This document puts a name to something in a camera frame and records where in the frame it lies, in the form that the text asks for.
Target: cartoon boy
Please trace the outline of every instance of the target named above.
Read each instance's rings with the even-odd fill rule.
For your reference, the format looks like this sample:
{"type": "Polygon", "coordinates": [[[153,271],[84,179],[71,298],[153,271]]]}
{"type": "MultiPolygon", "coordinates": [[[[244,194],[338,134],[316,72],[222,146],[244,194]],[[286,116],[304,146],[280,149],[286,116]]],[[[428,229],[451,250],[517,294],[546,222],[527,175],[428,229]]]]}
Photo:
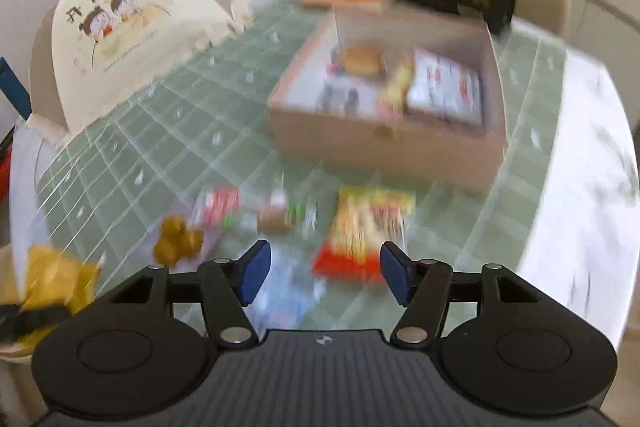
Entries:
{"type": "Polygon", "coordinates": [[[96,6],[94,10],[86,16],[84,21],[80,23],[79,28],[80,31],[85,32],[87,36],[92,37],[95,42],[98,42],[101,38],[111,33],[111,18],[105,10],[96,6]]]}
{"type": "Polygon", "coordinates": [[[140,13],[138,0],[111,0],[111,11],[126,22],[134,13],[140,13]]]}

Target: bun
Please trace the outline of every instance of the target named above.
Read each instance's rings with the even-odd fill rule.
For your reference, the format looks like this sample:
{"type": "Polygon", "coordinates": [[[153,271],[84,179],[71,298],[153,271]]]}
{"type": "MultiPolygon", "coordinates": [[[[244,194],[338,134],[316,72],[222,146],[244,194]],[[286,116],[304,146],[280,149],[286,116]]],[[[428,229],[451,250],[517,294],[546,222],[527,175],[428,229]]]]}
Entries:
{"type": "Polygon", "coordinates": [[[347,74],[370,76],[382,70],[382,51],[373,46],[354,44],[340,53],[340,65],[347,74]]]}

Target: yellow snack bag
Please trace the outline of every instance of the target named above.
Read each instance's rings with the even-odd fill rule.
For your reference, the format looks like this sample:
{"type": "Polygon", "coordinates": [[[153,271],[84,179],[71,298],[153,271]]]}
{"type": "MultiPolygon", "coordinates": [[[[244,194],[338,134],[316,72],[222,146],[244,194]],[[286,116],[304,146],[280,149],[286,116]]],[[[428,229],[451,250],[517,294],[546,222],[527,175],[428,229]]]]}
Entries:
{"type": "MultiPolygon", "coordinates": [[[[71,314],[78,313],[93,299],[100,269],[94,263],[81,264],[58,250],[43,245],[31,247],[26,276],[26,295],[21,308],[33,310],[64,304],[71,314]]],[[[53,327],[41,328],[20,339],[34,347],[53,327]]]]}
{"type": "Polygon", "coordinates": [[[345,187],[314,272],[328,277],[381,280],[380,247],[404,243],[404,218],[415,212],[415,195],[379,187],[345,187]]]}

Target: logo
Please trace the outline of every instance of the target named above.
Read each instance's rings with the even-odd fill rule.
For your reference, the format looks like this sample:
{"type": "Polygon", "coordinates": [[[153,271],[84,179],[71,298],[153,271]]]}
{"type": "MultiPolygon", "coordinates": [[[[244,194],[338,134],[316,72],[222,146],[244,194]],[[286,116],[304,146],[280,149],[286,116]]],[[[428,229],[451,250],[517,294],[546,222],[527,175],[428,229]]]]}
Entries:
{"type": "Polygon", "coordinates": [[[316,338],[316,343],[320,344],[322,347],[328,346],[334,340],[329,335],[323,335],[322,337],[316,338]]]}

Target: cardboard box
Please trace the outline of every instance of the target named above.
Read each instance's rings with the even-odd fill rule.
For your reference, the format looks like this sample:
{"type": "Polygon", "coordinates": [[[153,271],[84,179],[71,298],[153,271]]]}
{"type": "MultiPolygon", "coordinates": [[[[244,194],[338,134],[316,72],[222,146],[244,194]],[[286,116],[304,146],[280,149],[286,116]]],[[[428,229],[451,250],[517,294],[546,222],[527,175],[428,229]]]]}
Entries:
{"type": "Polygon", "coordinates": [[[491,187],[507,146],[504,99],[491,36],[483,21],[424,10],[389,8],[381,14],[337,9],[302,46],[268,100],[271,128],[286,153],[328,163],[379,169],[471,190],[491,187]],[[375,39],[383,46],[423,46],[478,70],[483,129],[445,121],[375,116],[348,118],[316,112],[332,49],[375,39]]]}

